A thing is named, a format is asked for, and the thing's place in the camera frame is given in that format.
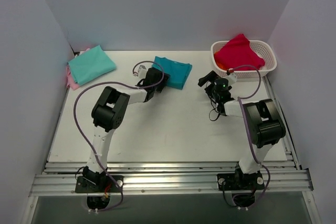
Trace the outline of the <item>teal t-shirt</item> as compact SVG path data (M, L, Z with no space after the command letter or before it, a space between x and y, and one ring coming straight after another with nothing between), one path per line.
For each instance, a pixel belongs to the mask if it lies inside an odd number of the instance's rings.
M170 75L166 85L171 88L182 90L192 71L192 65L156 56L152 66L160 69L158 64L163 68L166 74Z

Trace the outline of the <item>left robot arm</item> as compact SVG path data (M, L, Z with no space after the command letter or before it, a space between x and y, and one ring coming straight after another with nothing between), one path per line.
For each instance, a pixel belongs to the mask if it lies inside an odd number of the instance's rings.
M111 139L121 125L127 107L135 103L148 102L155 93L162 92L170 78L168 73L163 73L154 67L144 70L143 73L144 78L133 88L118 90L106 86L92 109L93 142L90 143L91 154L83 169L83 178L94 192L100 192L105 188Z

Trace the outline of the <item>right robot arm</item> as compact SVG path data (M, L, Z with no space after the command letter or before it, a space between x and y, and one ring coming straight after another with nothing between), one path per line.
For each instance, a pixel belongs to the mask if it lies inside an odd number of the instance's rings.
M251 183L263 183L259 174L262 162L270 149L286 135L286 129L273 100L243 103L241 97L234 99L230 90L236 82L237 76L230 69L223 78L211 71L198 80L198 86L206 85L205 93L218 116L243 118L249 153L237 163L233 182L244 189Z

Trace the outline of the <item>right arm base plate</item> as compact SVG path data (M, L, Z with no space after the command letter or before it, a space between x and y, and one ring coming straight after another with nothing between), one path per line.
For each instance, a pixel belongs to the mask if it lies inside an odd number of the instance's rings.
M218 189L221 191L235 190L262 190L265 188L265 183L260 172L254 174L226 173L217 174Z

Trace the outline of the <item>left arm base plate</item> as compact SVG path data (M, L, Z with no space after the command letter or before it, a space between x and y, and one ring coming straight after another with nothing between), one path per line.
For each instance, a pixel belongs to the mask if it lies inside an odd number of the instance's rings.
M123 188L123 176L113 175L112 176L118 185ZM99 193L119 193L120 190L117 185L110 179L110 177L103 175L98 184L95 184L83 176L77 177L77 182L75 186L75 193L79 194L99 194Z

